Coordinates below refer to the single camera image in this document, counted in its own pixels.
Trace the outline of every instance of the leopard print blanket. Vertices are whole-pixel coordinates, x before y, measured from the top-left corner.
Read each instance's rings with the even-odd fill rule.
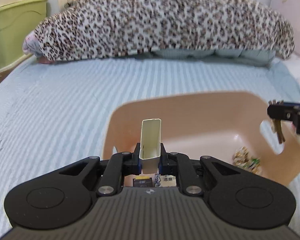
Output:
[[[294,50],[283,16],[253,0],[79,0],[34,30],[51,61],[159,49]]]

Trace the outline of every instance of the crumpled plastic wrapper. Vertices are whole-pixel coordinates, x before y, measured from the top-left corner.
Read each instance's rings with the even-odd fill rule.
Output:
[[[237,166],[245,171],[252,172],[253,174],[262,175],[262,168],[260,159],[251,156],[246,147],[242,147],[234,154],[234,166]]]

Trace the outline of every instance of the ribbed gray surface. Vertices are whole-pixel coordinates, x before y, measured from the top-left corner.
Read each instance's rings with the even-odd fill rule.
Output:
[[[0,84],[0,236],[10,228],[3,209],[9,190],[100,155],[110,116],[123,103],[221,90],[250,91],[265,101],[300,100],[298,84],[282,63],[266,69],[151,59],[31,61]],[[277,144],[269,127],[264,132]],[[297,199],[291,225],[300,234],[300,176],[290,188]]]
[[[52,231],[17,228],[3,240],[297,240],[287,227],[251,231],[232,227],[207,208],[202,199],[178,188],[125,187],[100,198],[91,212],[73,225]]]

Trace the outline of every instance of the blue striped bed sheet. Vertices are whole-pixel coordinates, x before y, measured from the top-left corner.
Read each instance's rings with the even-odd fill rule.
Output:
[[[110,115],[118,106],[136,99],[224,90],[250,91],[266,101],[300,100],[299,85],[281,62],[266,69],[161,59],[43,65],[30,58],[0,84],[0,236],[10,228],[3,209],[8,191],[100,155]],[[300,234],[300,175],[290,189],[297,198],[291,228]]]

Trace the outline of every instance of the folded blanket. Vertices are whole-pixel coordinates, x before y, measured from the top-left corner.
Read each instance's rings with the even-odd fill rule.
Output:
[[[34,34],[50,61],[166,48],[276,50],[287,59],[294,50],[290,23],[253,0],[79,0]]]

